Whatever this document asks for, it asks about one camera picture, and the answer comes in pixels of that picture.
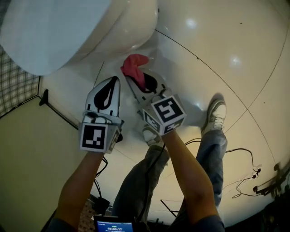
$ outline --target tile floor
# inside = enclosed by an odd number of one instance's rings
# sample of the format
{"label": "tile floor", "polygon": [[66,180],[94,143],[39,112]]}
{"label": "tile floor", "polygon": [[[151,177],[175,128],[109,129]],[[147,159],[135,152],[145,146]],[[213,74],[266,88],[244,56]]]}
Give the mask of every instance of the tile floor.
{"label": "tile floor", "polygon": [[[133,53],[150,57],[147,68],[159,73],[179,94],[188,113],[179,134],[184,142],[198,138],[211,98],[220,93],[227,103],[225,134],[228,150],[238,147],[253,152],[254,165],[261,167],[257,179],[246,181],[241,190],[252,188],[275,175],[273,166],[290,158],[289,6],[284,0],[159,0],[159,22],[150,40]],[[118,76],[121,80],[120,118],[124,140],[107,155],[109,165],[99,177],[102,194],[114,201],[130,169],[147,150],[142,141],[142,122],[135,100],[121,73],[127,55],[95,62],[94,54],[42,78],[41,91],[49,89],[50,103],[73,123],[82,120],[89,91],[100,81]],[[197,144],[190,145],[194,155]],[[237,151],[224,157],[224,186],[252,175],[251,157]],[[97,196],[93,187],[92,194]],[[235,224],[260,211],[269,196],[251,198],[237,194],[236,185],[223,191],[219,207],[225,225]],[[171,223],[174,217],[160,199],[178,210],[183,199],[171,162],[162,173],[149,213]]]}

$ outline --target sneaker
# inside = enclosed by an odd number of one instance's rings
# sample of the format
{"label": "sneaker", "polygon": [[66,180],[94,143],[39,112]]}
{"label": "sneaker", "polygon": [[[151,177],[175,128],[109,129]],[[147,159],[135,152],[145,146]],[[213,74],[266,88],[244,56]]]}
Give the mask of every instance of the sneaker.
{"label": "sneaker", "polygon": [[208,107],[207,121],[201,130],[201,136],[209,131],[223,130],[227,106],[224,100],[214,100]]}
{"label": "sneaker", "polygon": [[143,128],[143,136],[148,146],[158,145],[163,146],[163,141],[160,135],[149,125],[145,125]]}

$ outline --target wall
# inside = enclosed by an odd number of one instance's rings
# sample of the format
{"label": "wall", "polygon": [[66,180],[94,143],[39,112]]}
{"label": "wall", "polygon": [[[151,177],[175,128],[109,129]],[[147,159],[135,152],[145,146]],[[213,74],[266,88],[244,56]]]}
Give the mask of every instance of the wall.
{"label": "wall", "polygon": [[84,156],[77,130],[39,100],[0,120],[0,224],[7,232],[39,232]]}

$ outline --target cable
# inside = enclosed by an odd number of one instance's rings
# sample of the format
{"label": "cable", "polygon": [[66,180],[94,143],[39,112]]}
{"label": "cable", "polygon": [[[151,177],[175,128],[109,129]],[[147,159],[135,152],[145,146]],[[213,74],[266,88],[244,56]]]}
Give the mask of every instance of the cable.
{"label": "cable", "polygon": [[189,144],[191,144],[191,143],[200,143],[200,142],[201,142],[201,141],[196,140],[196,141],[187,142],[185,145],[187,146],[187,145],[189,145]]}
{"label": "cable", "polygon": [[157,161],[159,160],[159,158],[161,157],[163,151],[164,151],[164,148],[165,148],[165,144],[163,145],[162,147],[162,150],[160,152],[160,154],[157,156],[157,158],[154,160],[154,162],[152,163],[152,165],[148,168],[148,170],[145,172],[145,192],[146,192],[146,195],[145,195],[145,199],[144,199],[144,203],[143,203],[143,208],[141,210],[141,213],[140,215],[138,216],[138,218],[136,219],[136,222],[139,222],[145,212],[145,208],[146,208],[146,205],[147,205],[147,200],[148,200],[148,194],[149,194],[149,172],[151,171],[151,169],[154,167],[154,165],[157,163]]}
{"label": "cable", "polygon": [[252,169],[254,172],[258,172],[257,170],[254,170],[254,159],[253,159],[253,154],[250,150],[246,149],[246,148],[236,148],[236,149],[232,149],[232,150],[227,150],[226,153],[230,153],[236,150],[245,150],[247,152],[249,152],[251,154],[251,158],[252,158]]}
{"label": "cable", "polygon": [[[99,171],[99,172],[96,174],[96,177],[95,177],[95,178],[97,178],[97,177],[102,173],[102,171],[105,170],[105,168],[108,166],[108,160],[107,160],[105,157],[103,157],[102,161],[105,163],[105,167],[103,167],[102,170]],[[102,198],[101,188],[100,188],[100,185],[99,185],[99,183],[97,182],[96,179],[94,179],[94,183],[95,183],[95,186],[96,186],[96,188],[97,188],[97,190],[98,190],[98,192],[99,192],[100,198]]]}
{"label": "cable", "polygon": [[174,211],[172,211],[172,210],[167,206],[167,204],[165,204],[165,202],[164,202],[162,199],[160,199],[160,201],[161,201],[162,204],[163,204],[163,205],[164,205],[164,206],[169,210],[169,212],[172,213],[173,216],[177,217],[177,216],[175,215]]}
{"label": "cable", "polygon": [[245,195],[245,196],[248,196],[248,197],[258,197],[260,196],[261,194],[258,194],[258,195],[249,195],[249,194],[246,194],[246,193],[242,193],[241,190],[239,189],[239,186],[245,181],[246,179],[242,180],[236,187],[236,190],[239,192],[239,194],[237,195],[234,195],[232,198],[235,199],[237,197],[240,197],[242,195]]}
{"label": "cable", "polygon": [[100,185],[99,185],[99,183],[98,183],[96,180],[94,180],[94,183],[95,183],[95,185],[96,185],[96,188],[97,188],[97,190],[98,190],[98,192],[99,192],[100,198],[102,198],[102,194],[101,194],[101,188],[100,188]]}
{"label": "cable", "polygon": [[195,138],[195,139],[192,139],[192,140],[190,140],[190,141],[186,142],[186,143],[185,143],[185,145],[188,145],[188,144],[189,144],[189,142],[191,142],[191,141],[194,141],[194,140],[201,140],[201,138]]}
{"label": "cable", "polygon": [[247,180],[247,179],[253,179],[253,178],[250,177],[250,178],[246,178],[246,179],[241,179],[241,180],[235,181],[235,182],[233,182],[233,183],[231,183],[231,184],[228,184],[228,185],[226,185],[225,187],[223,187],[223,190],[224,190],[227,186],[230,186],[230,185],[232,185],[232,184],[235,184],[235,183],[238,183],[238,182],[240,182],[240,181],[242,181],[242,180]]}
{"label": "cable", "polygon": [[103,170],[105,170],[105,168],[108,166],[108,160],[106,160],[105,157],[103,157],[102,159],[103,162],[105,162],[105,167],[102,168],[101,171],[99,171],[97,174],[96,174],[96,178],[102,173]]}

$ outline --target phone screen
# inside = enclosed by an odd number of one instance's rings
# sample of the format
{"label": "phone screen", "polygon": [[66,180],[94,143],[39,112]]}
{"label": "phone screen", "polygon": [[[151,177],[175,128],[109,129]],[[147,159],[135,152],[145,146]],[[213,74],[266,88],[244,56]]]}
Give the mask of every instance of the phone screen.
{"label": "phone screen", "polygon": [[133,232],[132,223],[97,221],[98,232]]}

